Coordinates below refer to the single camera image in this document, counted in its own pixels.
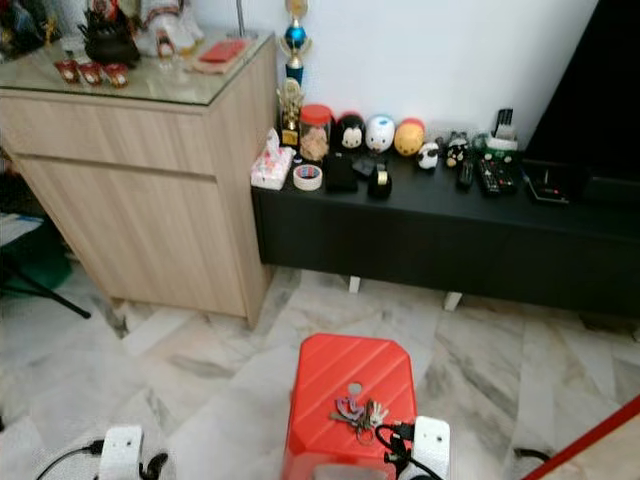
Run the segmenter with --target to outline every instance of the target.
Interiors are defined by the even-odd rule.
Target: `cable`
[[[59,456],[53,462],[45,468],[40,475],[36,478],[36,480],[42,480],[47,473],[49,473],[53,467],[55,467],[58,463],[62,462],[66,458],[77,455],[78,453],[88,453],[89,455],[96,456],[102,454],[102,447],[104,446],[104,440],[95,440],[91,442],[89,445],[86,445],[82,448],[76,448],[75,450],[71,450],[70,452],[65,453],[64,455]]]
[[[389,442],[387,442],[384,437],[382,436],[382,434],[380,433],[382,430],[390,430],[392,433],[397,433],[399,434],[402,438],[405,438],[407,435],[406,433],[409,431],[412,431],[413,429],[413,425],[408,426],[407,424],[400,424],[400,425],[379,425],[376,427],[376,438],[378,439],[378,441],[384,445],[385,447],[387,447],[389,450],[391,450],[393,453],[396,453],[393,451],[393,448],[391,447],[391,444]],[[429,467],[427,467],[426,465],[423,465],[422,463],[420,463],[419,461],[417,461],[416,459],[414,459],[413,457],[411,457],[411,455],[398,455],[402,460],[413,463],[416,467],[418,467],[421,470],[424,470],[425,472],[427,472],[431,478],[433,478],[433,480],[443,480],[443,478],[438,475],[436,472],[434,472],[433,470],[431,470]]]

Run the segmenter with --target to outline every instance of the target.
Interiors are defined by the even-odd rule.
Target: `red plastic stool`
[[[336,399],[347,396],[352,383],[362,385],[359,405],[371,398],[389,409],[385,423],[415,421],[411,359],[402,347],[391,340],[313,335],[300,347],[282,480],[309,480],[324,464],[383,470],[395,478],[380,442],[362,445],[350,425],[329,418]]]

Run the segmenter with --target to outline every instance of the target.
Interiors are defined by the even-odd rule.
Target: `black tripod leg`
[[[86,310],[83,310],[80,307],[78,307],[77,305],[71,303],[66,298],[61,297],[60,295],[58,295],[53,290],[51,290],[51,289],[45,287],[44,285],[36,282],[35,280],[30,278],[29,276],[27,276],[24,273],[22,273],[19,268],[16,268],[15,266],[11,266],[11,267],[8,267],[7,269],[11,273],[13,273],[16,277],[20,278],[25,283],[27,283],[31,287],[35,288],[36,292],[33,292],[33,293],[35,293],[36,295],[40,295],[42,297],[50,298],[51,300],[55,300],[60,305],[64,305],[69,310],[72,310],[73,312],[77,313],[82,318],[91,318],[91,314],[89,312],[87,312]],[[3,288],[5,288],[7,290],[11,290],[11,287],[3,287]]]

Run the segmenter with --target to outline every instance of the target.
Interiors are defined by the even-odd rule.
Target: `black cable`
[[[378,439],[378,441],[382,445],[387,447],[392,452],[393,452],[393,449],[391,448],[391,444],[384,439],[384,437],[382,436],[382,434],[380,432],[382,430],[390,430],[392,433],[398,433],[396,431],[398,428],[402,428],[402,426],[401,425],[379,425],[379,426],[376,427],[376,432],[375,432],[376,433],[376,438]],[[406,461],[406,462],[413,463],[419,469],[427,472],[431,476],[431,478],[433,478],[433,480],[443,480],[443,478],[440,475],[438,475],[436,472],[431,470],[426,465],[423,465],[422,463],[420,463],[416,459],[412,458],[411,455],[408,455],[408,456],[406,456],[406,455],[398,455],[398,457],[401,458],[402,460]]]
[[[58,463],[62,460],[77,455],[78,453],[88,453],[89,455],[100,455],[102,453],[102,447],[104,446],[104,440],[96,440],[91,442],[89,445],[86,445],[82,448],[76,448],[75,450],[71,450],[70,452],[65,453],[64,455],[59,456],[53,462],[51,462],[47,468],[45,468],[40,475],[36,478],[36,480],[42,480],[47,473],[53,469]]]

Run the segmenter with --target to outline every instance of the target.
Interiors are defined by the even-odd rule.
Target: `cabinet leg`
[[[444,305],[443,308],[447,312],[455,311],[458,303],[460,303],[460,299],[462,298],[462,294],[460,292],[447,292],[447,296],[444,297]]]
[[[360,277],[349,277],[349,293],[358,293],[360,290]]]

